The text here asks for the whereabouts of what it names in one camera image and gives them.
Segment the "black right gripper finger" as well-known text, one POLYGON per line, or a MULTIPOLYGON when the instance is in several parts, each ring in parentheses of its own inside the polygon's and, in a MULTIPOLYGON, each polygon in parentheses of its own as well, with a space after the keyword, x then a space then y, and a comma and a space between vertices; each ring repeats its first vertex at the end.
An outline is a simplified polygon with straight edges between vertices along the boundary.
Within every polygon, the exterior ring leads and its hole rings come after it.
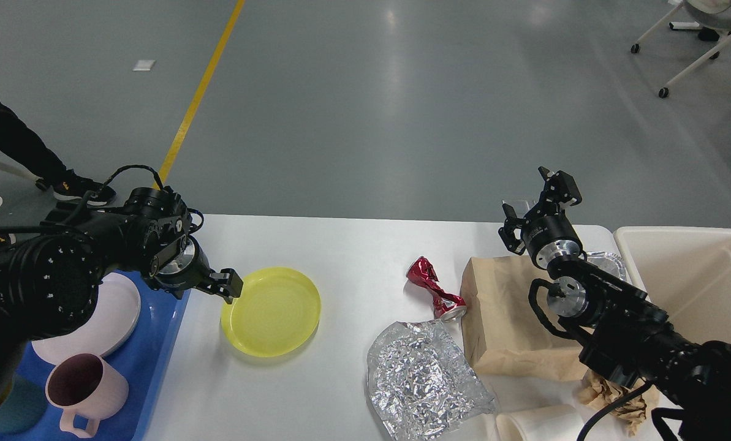
POLYGON ((562 170, 552 172, 545 167, 539 167, 538 171, 544 179, 544 189, 540 192, 538 201, 538 213, 546 216, 560 215, 583 201, 572 175, 562 170))
POLYGON ((526 251, 526 245, 521 236, 521 232, 526 225, 526 220, 524 217, 517 216, 511 204, 503 203, 502 210, 505 215, 505 220, 502 228, 499 229, 499 237, 510 253, 523 255, 526 251))

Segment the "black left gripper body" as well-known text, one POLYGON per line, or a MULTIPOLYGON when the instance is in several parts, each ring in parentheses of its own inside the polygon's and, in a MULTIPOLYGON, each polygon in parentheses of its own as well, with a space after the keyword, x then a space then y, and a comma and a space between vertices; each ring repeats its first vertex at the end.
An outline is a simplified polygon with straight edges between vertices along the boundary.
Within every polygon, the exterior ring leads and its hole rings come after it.
POLYGON ((151 288, 169 293, 178 300, 192 288, 213 294, 211 274, 205 251, 196 238, 189 238, 186 248, 151 279, 151 288))

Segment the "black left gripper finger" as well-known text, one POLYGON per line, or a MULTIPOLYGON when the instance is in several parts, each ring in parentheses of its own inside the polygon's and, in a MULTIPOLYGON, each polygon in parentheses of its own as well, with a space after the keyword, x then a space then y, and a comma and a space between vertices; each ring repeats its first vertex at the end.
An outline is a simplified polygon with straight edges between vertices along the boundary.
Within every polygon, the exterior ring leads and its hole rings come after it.
POLYGON ((231 305, 242 293, 244 281, 233 268, 223 268, 205 278, 205 292, 222 298, 225 304, 231 305))

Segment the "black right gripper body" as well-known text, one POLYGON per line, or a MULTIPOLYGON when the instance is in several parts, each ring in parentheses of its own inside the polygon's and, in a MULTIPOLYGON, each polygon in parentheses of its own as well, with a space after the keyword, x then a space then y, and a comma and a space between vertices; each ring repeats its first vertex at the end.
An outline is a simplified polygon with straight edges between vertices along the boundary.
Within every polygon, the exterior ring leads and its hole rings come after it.
POLYGON ((521 240, 537 268, 545 270, 559 257, 583 258, 583 242, 565 213, 528 213, 521 229, 521 240))

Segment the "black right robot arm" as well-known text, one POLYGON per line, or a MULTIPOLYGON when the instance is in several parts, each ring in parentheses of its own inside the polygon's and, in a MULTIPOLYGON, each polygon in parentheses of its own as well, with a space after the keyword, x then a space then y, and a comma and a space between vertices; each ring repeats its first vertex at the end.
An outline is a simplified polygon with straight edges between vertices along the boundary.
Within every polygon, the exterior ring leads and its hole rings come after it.
POLYGON ((544 189, 521 217, 502 205, 499 236, 506 249, 528 254, 549 279, 534 279, 528 303, 552 335, 576 341, 579 360, 629 392, 595 413, 584 440, 606 414, 655 387, 674 405, 651 411, 664 440, 731 440, 731 343, 696 344, 677 333, 648 294, 588 260, 565 214, 583 201, 572 175, 539 167, 544 189))

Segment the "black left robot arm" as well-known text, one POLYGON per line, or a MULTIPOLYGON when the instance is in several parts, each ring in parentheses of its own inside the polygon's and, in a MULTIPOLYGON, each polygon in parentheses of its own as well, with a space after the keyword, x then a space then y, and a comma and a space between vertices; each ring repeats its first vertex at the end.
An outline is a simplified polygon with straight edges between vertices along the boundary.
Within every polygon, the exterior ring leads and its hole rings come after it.
POLYGON ((0 247, 0 395, 29 341, 67 335, 91 318, 104 276, 137 271, 152 290, 181 299, 194 288, 228 304, 244 282, 231 268, 211 268, 194 233, 198 215, 152 170, 154 185, 135 188, 124 206, 91 209, 59 203, 38 226, 1 228, 27 234, 0 247))

